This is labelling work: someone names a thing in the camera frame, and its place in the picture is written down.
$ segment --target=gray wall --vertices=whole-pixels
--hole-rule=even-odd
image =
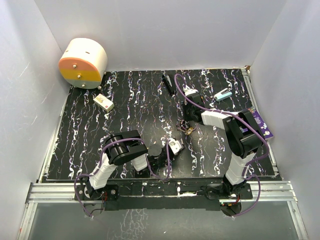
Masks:
[[[33,0],[0,0],[0,239],[18,235],[68,85],[62,55]]]
[[[291,180],[306,230],[319,239],[320,2],[289,0],[251,68],[280,173]]]
[[[35,0],[59,47],[98,41],[109,71],[251,65],[286,0]]]

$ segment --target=black marble table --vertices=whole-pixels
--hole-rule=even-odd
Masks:
[[[201,69],[167,71],[108,72],[102,89],[71,87],[62,117],[47,181],[74,180],[76,175],[91,173],[96,166],[105,139],[113,133],[138,130],[146,146],[163,145],[167,138],[183,141],[185,149],[172,161],[172,178],[222,177],[230,164],[231,150],[226,134],[212,126],[199,125],[191,135],[177,130],[182,117],[181,95],[170,96],[162,82],[162,74],[180,73],[192,88],[203,96],[205,106],[225,111],[241,111],[252,106],[241,69]],[[224,88],[231,98],[214,102],[213,96]],[[94,103],[98,94],[114,102],[114,109],[106,113]],[[257,156],[263,154],[260,148]],[[249,173],[274,175],[269,158],[253,163]],[[156,173],[164,177],[167,166]],[[119,166],[114,179],[134,178],[131,163]]]

